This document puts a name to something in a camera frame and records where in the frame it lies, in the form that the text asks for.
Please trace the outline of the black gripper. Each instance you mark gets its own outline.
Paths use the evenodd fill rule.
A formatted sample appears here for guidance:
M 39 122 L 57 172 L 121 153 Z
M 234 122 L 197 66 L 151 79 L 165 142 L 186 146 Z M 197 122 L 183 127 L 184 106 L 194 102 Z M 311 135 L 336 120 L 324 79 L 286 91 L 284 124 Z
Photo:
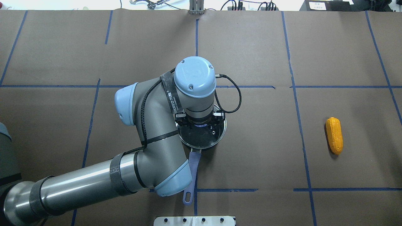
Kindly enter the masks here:
M 211 112 L 205 117 L 195 118 L 190 115 L 185 114 L 184 112 L 175 114 L 175 122 L 178 126 L 181 127 L 217 127 L 222 125 L 225 122 L 225 113 L 224 112 Z

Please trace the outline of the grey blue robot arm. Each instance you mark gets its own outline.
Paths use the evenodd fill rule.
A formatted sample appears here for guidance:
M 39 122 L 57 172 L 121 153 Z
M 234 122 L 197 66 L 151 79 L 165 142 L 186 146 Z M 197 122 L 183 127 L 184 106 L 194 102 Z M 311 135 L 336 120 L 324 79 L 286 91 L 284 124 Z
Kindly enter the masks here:
M 135 126 L 138 150 L 37 182 L 10 186 L 2 200 L 2 226 L 34 226 L 68 211 L 153 188 L 158 196 L 184 191 L 195 178 L 177 125 L 206 126 L 214 117 L 215 67 L 190 56 L 160 77 L 115 93 L 121 121 Z

